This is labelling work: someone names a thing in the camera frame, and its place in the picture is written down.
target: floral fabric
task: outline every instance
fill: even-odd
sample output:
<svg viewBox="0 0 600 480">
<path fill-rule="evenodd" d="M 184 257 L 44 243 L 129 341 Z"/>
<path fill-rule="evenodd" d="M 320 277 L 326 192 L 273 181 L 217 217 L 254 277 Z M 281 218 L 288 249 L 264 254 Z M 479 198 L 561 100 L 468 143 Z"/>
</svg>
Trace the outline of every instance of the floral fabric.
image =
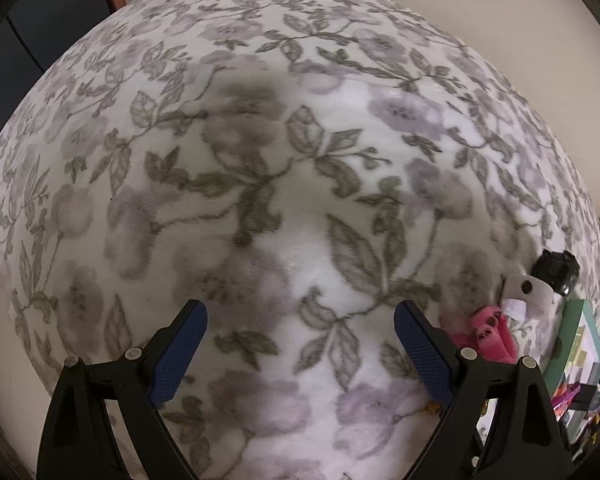
<svg viewBox="0 0 600 480">
<path fill-rule="evenodd" d="M 68 354 L 117 358 L 208 306 L 163 413 L 203 479 L 401 478 L 437 420 L 392 309 L 458 332 L 542 248 L 576 255 L 600 325 L 573 163 L 500 72 L 389 0 L 136 0 L 0 134 L 0 283 L 50 391 Z M 547 357 L 557 313 L 511 326 L 520 354 Z"/>
</svg>

